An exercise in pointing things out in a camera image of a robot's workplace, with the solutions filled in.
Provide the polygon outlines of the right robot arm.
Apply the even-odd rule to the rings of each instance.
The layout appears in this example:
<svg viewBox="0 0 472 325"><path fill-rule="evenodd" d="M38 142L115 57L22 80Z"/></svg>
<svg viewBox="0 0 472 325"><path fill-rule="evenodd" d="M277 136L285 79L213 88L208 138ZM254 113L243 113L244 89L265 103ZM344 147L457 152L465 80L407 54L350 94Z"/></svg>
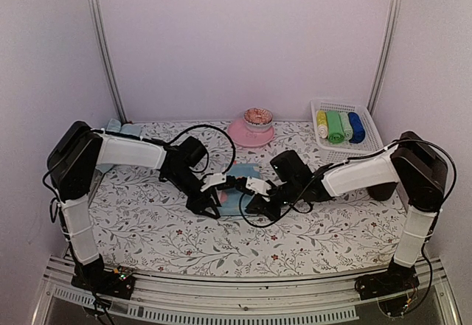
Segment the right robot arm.
<svg viewBox="0 0 472 325"><path fill-rule="evenodd" d="M412 131L403 133L382 150L326 164L315 171L295 150L286 150L270 161L281 184L247 181L246 189L253 197L246 206L238 208L242 216L260 214L276 223L282 216L282 207L294 206L299 200L311 205L358 189L368 189L371 198L381 200L402 185L409 204L406 222L392 257L394 266L381 277L381 286L396 293L409 282L409 268L417 261L451 192L446 185L445 154Z"/></svg>

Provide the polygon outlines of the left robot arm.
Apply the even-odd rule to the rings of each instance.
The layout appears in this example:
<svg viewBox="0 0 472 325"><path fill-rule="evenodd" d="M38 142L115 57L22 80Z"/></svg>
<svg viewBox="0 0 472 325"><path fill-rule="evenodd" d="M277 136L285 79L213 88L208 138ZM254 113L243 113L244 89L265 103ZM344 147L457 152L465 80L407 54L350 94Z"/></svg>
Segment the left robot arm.
<svg viewBox="0 0 472 325"><path fill-rule="evenodd" d="M110 283L89 217L89 193L96 167L101 164L144 167L159 172L187 196L186 207L193 214L218 219L220 202L213 186L193 172L207 154L194 137L173 145L155 139L109 133L75 122L49 154L44 186L53 192L59 204L63 233L72 248L80 277L94 291Z"/></svg>

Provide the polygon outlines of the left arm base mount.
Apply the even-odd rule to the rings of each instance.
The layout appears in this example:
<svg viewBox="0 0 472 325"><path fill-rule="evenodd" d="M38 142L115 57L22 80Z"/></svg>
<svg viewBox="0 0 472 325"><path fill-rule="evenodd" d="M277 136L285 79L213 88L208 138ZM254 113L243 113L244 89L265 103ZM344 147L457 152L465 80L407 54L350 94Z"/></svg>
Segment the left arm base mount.
<svg viewBox="0 0 472 325"><path fill-rule="evenodd" d="M98 295L130 300L136 279L114 270L106 270L100 260L91 264L77 264L71 285Z"/></svg>

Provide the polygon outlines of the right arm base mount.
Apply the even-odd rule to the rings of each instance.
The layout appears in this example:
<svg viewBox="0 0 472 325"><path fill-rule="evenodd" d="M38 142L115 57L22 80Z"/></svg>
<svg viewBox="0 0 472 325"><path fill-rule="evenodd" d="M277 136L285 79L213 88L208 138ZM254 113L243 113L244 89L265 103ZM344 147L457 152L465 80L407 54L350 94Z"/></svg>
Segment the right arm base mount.
<svg viewBox="0 0 472 325"><path fill-rule="evenodd" d="M406 268L392 263L383 272L359 276L354 289L361 300L366 300L413 290L419 284L415 266Z"/></svg>

